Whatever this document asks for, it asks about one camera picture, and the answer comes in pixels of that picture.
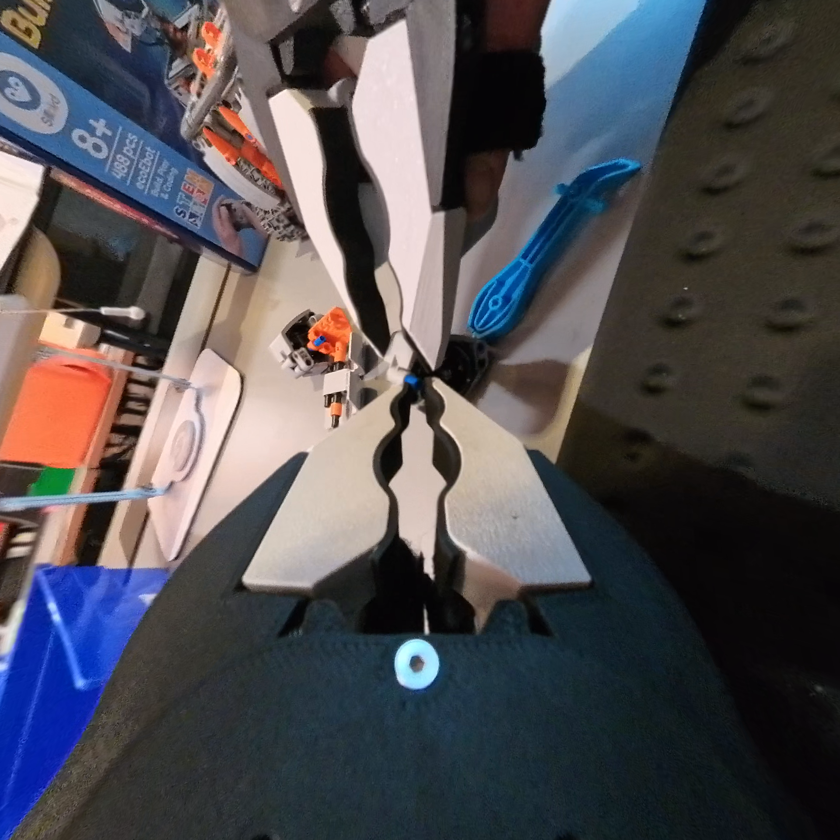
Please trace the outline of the grey orange toy robot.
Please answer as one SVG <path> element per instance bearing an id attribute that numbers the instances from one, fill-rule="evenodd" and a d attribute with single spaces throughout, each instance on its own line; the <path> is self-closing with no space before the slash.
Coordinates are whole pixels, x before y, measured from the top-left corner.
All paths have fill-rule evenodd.
<path id="1" fill-rule="evenodd" d="M 193 3 L 161 26 L 169 50 L 164 81 L 183 108 L 180 133 L 232 193 L 213 205 L 224 235 L 303 242 L 308 233 L 255 131 L 230 34 L 219 3 Z"/>

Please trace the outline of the blue robot kit box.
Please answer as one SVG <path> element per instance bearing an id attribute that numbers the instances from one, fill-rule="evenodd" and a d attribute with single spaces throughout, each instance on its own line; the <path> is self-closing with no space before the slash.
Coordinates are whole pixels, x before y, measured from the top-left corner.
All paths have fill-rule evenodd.
<path id="1" fill-rule="evenodd" d="M 232 193 L 181 136 L 183 108 L 165 84 L 161 26 L 196 3 L 223 5 L 2 2 L 2 139 L 253 271 L 268 239 L 217 231 L 214 202 Z"/>

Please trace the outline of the grey shell block assembly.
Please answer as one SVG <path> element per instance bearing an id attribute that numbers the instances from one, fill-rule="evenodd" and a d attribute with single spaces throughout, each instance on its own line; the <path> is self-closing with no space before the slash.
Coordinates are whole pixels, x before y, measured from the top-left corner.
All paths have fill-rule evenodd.
<path id="1" fill-rule="evenodd" d="M 323 374 L 331 364 L 328 354 L 308 347 L 309 330 L 321 316 L 312 310 L 300 312 L 269 345 L 269 351 L 280 368 L 295 379 Z"/>

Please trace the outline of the green object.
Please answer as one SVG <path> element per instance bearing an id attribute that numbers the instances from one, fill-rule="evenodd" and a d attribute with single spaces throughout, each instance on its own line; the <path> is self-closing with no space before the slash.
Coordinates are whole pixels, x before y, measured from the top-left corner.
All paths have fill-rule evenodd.
<path id="1" fill-rule="evenodd" d="M 65 496 L 70 493 L 76 477 L 73 468 L 44 467 L 28 489 L 28 496 Z"/>

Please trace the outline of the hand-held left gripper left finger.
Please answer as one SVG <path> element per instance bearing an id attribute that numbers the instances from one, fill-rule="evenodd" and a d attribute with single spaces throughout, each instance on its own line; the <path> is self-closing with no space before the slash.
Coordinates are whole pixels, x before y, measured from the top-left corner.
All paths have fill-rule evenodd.
<path id="1" fill-rule="evenodd" d="M 332 601 L 350 619 L 374 599 L 398 534 L 391 483 L 411 404 L 412 387 L 393 385 L 311 449 L 243 575 L 247 591 Z"/>

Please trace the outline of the grey orange axle assembly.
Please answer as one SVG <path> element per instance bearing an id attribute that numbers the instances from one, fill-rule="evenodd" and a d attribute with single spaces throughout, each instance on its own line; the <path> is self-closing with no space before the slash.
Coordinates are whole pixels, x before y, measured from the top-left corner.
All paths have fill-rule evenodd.
<path id="1" fill-rule="evenodd" d="M 341 308 L 333 308 L 308 331 L 307 350 L 325 357 L 322 398 L 326 428 L 337 429 L 361 409 L 364 341 Z"/>

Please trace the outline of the round wooden board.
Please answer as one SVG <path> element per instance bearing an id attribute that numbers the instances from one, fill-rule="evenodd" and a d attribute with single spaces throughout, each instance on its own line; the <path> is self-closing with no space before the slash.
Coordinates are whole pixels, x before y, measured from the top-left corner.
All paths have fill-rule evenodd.
<path id="1" fill-rule="evenodd" d="M 25 299 L 36 310 L 51 310 L 60 288 L 60 260 L 46 234 L 31 227 L 6 258 L 1 270 L 2 301 Z"/>

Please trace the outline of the person's right hand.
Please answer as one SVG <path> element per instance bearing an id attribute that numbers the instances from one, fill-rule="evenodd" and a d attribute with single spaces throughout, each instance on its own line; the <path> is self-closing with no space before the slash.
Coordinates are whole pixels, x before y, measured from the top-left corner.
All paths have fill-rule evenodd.
<path id="1" fill-rule="evenodd" d="M 510 158 L 539 142 L 547 107 L 540 55 L 544 1 L 459 2 L 455 77 L 446 122 L 446 208 L 463 208 L 475 237 L 493 224 Z"/>

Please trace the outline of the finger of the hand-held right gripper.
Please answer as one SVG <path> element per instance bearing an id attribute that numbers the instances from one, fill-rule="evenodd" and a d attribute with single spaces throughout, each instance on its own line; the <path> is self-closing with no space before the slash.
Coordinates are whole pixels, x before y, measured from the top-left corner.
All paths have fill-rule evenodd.
<path id="1" fill-rule="evenodd" d="M 465 209 L 445 200 L 456 23 L 456 2 L 409 3 L 366 40 L 353 95 L 360 155 L 384 203 L 402 330 L 431 370 L 452 329 L 466 230 Z"/>
<path id="2" fill-rule="evenodd" d="M 290 185 L 354 326 L 380 356 L 403 356 L 403 114 L 362 91 L 335 107 L 323 91 L 270 100 Z"/>

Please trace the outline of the light blue plastic tool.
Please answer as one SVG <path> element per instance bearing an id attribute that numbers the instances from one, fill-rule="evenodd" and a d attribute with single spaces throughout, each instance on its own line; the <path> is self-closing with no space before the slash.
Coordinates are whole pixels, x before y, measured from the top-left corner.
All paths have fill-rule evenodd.
<path id="1" fill-rule="evenodd" d="M 570 183 L 555 186 L 556 201 L 518 255 L 490 279 L 474 299 L 467 320 L 470 335 L 494 343 L 522 321 L 551 269 L 597 215 L 642 171 L 624 157 L 584 169 Z"/>

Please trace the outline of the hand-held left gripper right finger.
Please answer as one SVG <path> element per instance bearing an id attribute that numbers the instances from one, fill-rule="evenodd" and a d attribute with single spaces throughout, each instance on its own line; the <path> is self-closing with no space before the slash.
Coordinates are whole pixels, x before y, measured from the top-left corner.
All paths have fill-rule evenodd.
<path id="1" fill-rule="evenodd" d="M 434 572 L 482 628 L 499 602 L 592 586 L 523 443 L 442 381 L 425 381 L 437 504 Z"/>

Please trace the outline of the grey black wheel Lego assembly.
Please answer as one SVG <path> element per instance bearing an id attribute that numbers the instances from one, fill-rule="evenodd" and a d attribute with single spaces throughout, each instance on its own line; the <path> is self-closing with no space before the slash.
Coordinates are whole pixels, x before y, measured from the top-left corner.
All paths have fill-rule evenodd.
<path id="1" fill-rule="evenodd" d="M 395 331 L 384 354 L 363 374 L 364 383 L 386 382 L 389 385 L 404 383 L 419 359 L 417 348 L 404 329 Z"/>

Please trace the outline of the blue plastic bin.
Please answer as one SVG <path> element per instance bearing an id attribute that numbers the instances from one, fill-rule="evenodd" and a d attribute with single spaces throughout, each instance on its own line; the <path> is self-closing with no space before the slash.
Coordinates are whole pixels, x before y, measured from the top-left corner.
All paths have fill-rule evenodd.
<path id="1" fill-rule="evenodd" d="M 164 569 L 40 565 L 2 666 L 1 838 L 9 838 L 89 723 Z"/>

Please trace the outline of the black wheel hub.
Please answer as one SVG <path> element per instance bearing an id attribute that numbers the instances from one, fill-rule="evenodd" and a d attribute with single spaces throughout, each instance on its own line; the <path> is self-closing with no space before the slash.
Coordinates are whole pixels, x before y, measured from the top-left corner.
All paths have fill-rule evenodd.
<path id="1" fill-rule="evenodd" d="M 434 375 L 454 392 L 469 399 L 485 378 L 492 357 L 492 349 L 486 341 L 452 335 Z"/>

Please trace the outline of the black dimpled panel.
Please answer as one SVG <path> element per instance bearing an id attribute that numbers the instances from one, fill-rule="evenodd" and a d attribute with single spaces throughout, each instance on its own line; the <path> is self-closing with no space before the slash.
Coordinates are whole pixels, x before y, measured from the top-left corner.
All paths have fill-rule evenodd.
<path id="1" fill-rule="evenodd" d="M 709 2 L 560 463 L 838 838 L 839 2 Z"/>

